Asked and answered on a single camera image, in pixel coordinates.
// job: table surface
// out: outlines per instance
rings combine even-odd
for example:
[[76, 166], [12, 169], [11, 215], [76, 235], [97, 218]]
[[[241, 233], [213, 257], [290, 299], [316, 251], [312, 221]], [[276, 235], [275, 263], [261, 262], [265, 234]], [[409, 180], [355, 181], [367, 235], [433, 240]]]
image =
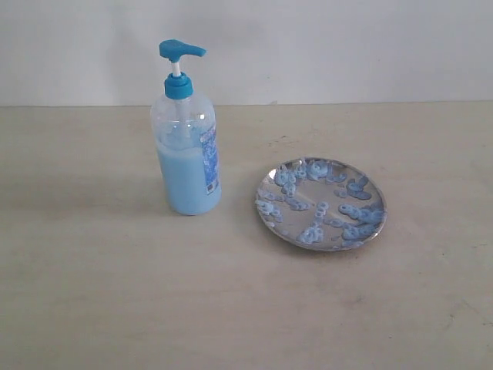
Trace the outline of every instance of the table surface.
[[[493, 366], [493, 103], [218, 107], [223, 198], [166, 205], [148, 107], [0, 109], [5, 369]], [[388, 219], [316, 253], [260, 222], [256, 185], [342, 160]]]

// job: bottle label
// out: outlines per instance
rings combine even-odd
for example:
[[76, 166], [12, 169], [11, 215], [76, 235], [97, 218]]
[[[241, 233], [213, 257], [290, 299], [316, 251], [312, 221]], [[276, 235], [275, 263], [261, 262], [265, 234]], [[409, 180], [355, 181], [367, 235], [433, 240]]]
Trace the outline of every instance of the bottle label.
[[206, 191], [212, 193], [219, 186], [219, 161], [216, 146], [216, 127], [200, 135], [203, 154], [203, 170], [206, 174]]

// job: metal plate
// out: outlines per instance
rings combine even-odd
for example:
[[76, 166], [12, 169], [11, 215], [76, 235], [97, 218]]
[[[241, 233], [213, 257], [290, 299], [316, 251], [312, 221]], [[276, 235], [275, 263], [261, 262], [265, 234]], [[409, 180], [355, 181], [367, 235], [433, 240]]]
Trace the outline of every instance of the metal plate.
[[255, 204], [277, 236], [313, 251], [360, 247], [380, 233], [387, 218], [384, 196], [364, 173], [324, 158], [273, 168], [260, 183]]

